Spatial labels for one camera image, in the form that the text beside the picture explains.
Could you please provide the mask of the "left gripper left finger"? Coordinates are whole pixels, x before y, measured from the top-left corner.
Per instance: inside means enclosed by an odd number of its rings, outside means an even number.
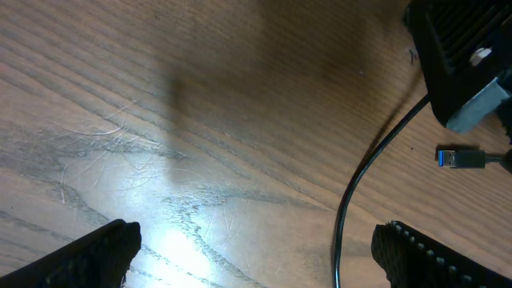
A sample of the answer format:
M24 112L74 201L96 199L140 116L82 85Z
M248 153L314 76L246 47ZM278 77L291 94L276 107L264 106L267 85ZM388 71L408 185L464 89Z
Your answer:
M1 277L3 288L119 288L141 249L138 222L116 219Z

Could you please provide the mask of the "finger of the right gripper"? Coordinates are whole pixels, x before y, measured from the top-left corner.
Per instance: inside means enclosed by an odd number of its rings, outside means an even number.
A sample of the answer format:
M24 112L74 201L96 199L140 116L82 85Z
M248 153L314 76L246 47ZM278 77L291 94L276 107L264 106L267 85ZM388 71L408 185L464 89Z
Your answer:
M412 0L403 18L436 119L465 133L496 113L509 134L511 0Z

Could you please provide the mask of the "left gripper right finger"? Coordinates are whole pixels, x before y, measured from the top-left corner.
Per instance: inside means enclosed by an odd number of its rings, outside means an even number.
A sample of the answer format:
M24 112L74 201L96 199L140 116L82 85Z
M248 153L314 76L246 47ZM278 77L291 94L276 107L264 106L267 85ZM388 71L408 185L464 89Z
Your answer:
M393 288L511 288L511 280L398 221L377 225L371 254Z

